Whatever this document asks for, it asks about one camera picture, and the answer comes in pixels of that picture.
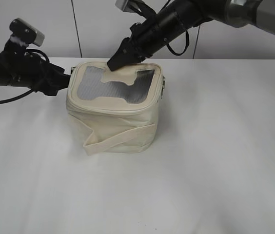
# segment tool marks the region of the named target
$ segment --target black cable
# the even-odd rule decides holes
[[[142,12],[137,10],[134,6],[130,5],[129,8],[133,10],[135,13],[137,13],[139,16],[145,17]]]
[[[78,45],[79,45],[79,51],[80,51],[80,56],[82,58],[82,50],[81,50],[81,44],[80,44],[80,38],[79,38],[79,31],[77,27],[77,20],[76,20],[76,14],[75,14],[75,7],[74,7],[74,2],[71,0],[71,6],[73,8],[73,15],[74,15],[74,21],[75,21],[75,28],[76,28],[76,33],[77,33],[77,39],[78,39]]]
[[[166,2],[166,4],[164,4],[164,6],[162,7],[162,9],[161,9],[160,11],[162,11],[163,9],[165,9],[165,8],[169,5],[170,2],[171,2],[171,0],[168,0],[168,1]],[[186,44],[185,44],[185,48],[184,48],[184,50],[183,50],[182,53],[177,53],[177,52],[175,52],[175,51],[172,49],[172,47],[171,47],[169,44],[167,44],[168,50],[169,50],[173,55],[175,55],[175,56],[181,56],[181,55],[184,55],[184,54],[185,54],[185,52],[187,51],[188,47],[190,46],[190,35],[189,35],[188,31],[185,32],[185,37],[186,37]]]
[[[17,100],[19,100],[19,99],[21,99],[21,98],[24,98],[24,97],[26,97],[26,96],[32,94],[34,91],[35,91],[35,90],[31,89],[31,90],[27,91],[26,93],[24,93],[24,94],[22,94],[22,95],[19,95],[19,96],[17,96],[17,97],[10,98],[10,99],[7,99],[7,100],[2,100],[2,101],[0,101],[0,105],[1,105],[1,104],[6,104],[6,103],[10,103],[10,102],[12,102],[12,101],[17,101]]]
[[[33,92],[35,92],[36,91],[36,89],[44,82],[44,81],[46,81],[46,76],[47,76],[47,74],[48,74],[48,71],[49,71],[49,66],[50,66],[50,59],[48,58],[48,56],[44,53],[44,52],[42,52],[42,51],[40,51],[40,50],[37,50],[37,49],[27,49],[26,50],[27,52],[33,52],[33,53],[37,53],[37,54],[41,54],[44,58],[45,58],[45,61],[46,61],[46,66],[47,66],[47,68],[46,68],[46,71],[44,71],[43,69],[43,77],[42,77],[42,79],[31,89],[31,90],[29,90],[29,91],[27,91],[26,93],[24,93],[24,94],[21,94],[21,95],[19,95],[19,96],[17,96],[17,97],[13,97],[13,98],[10,98],[10,99],[6,99],[6,100],[1,100],[0,101],[0,105],[2,105],[2,104],[7,104],[7,103],[10,103],[10,102],[13,102],[13,101],[17,101],[17,100],[19,100],[19,99],[21,99],[21,98],[24,98],[24,97],[26,97],[26,96],[28,96],[28,95],[30,95],[30,94],[32,94]]]
[[[165,9],[165,8],[167,7],[167,5],[168,5],[170,2],[171,2],[171,0],[168,0],[168,1],[166,2],[166,4],[164,4],[164,6],[162,7],[162,9],[161,9],[160,11],[162,11],[163,9]]]
[[[184,50],[183,50],[182,53],[177,53],[177,52],[175,52],[175,51],[172,49],[172,47],[171,47],[169,44],[167,44],[168,50],[169,50],[173,55],[175,55],[175,56],[181,56],[181,55],[184,55],[185,52],[187,51],[188,47],[190,46],[190,34],[188,33],[188,31],[186,31],[186,32],[185,32],[185,35],[186,35],[186,45],[185,45],[185,48],[184,48]]]
[[[196,54],[196,49],[197,49],[197,44],[198,44],[198,39],[199,39],[199,34],[200,34],[200,27],[201,27],[201,25],[198,27],[195,49],[194,49],[194,53],[193,53],[193,59],[195,59],[195,54]]]

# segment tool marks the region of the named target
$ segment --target white tabletop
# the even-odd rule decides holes
[[[166,90],[140,154],[87,156],[66,90],[0,106],[0,234],[275,234],[275,60],[149,61]]]

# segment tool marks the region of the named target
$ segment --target zipper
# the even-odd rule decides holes
[[[166,77],[162,77],[161,99],[162,99],[163,91],[165,90],[165,88],[166,88]]]
[[[73,74],[72,76],[75,76],[76,73],[78,73],[79,68],[82,66],[83,64],[80,64],[76,69],[73,70]],[[71,82],[72,85],[69,87],[68,90],[68,102],[70,105],[72,105],[74,108],[78,109],[80,112],[82,113],[98,113],[98,114],[107,114],[107,115],[114,115],[114,116],[126,116],[126,115],[137,115],[140,114],[142,112],[144,112],[145,110],[151,108],[156,102],[158,102],[158,99],[160,98],[160,94],[163,94],[163,89],[165,87],[165,77],[163,77],[162,79],[158,80],[157,83],[157,87],[162,86],[162,88],[156,88],[156,93],[155,93],[155,97],[153,99],[153,101],[145,108],[139,109],[139,110],[134,110],[134,111],[110,111],[110,110],[103,110],[103,109],[91,109],[91,108],[87,108],[85,109],[84,107],[81,108],[72,98],[71,98],[71,87],[73,87],[73,83],[75,83],[75,79]]]

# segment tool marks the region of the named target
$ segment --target bag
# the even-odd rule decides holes
[[[88,155],[138,153],[153,142],[164,88],[155,64],[111,72],[105,62],[78,65],[71,76],[66,108]]]

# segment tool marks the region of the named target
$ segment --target white wall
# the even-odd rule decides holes
[[[212,21],[201,27],[197,59],[275,59],[275,36],[252,25],[233,28]]]
[[[108,58],[122,39],[130,36],[130,26],[142,22],[140,16],[119,11],[116,0],[73,0],[84,57]],[[165,0],[145,0],[159,10]],[[0,48],[7,41],[10,22],[21,17],[46,35],[42,50],[52,57],[79,57],[71,0],[0,0]],[[182,58],[192,58],[197,28],[190,30],[191,46]],[[172,43],[181,52],[182,35]],[[154,58],[179,58],[166,48]],[[235,29],[219,22],[202,26],[197,59],[275,59],[275,36],[252,26]]]
[[[0,0],[1,50],[11,35],[11,21],[18,17],[45,34],[41,50],[49,56],[79,56],[70,0]]]

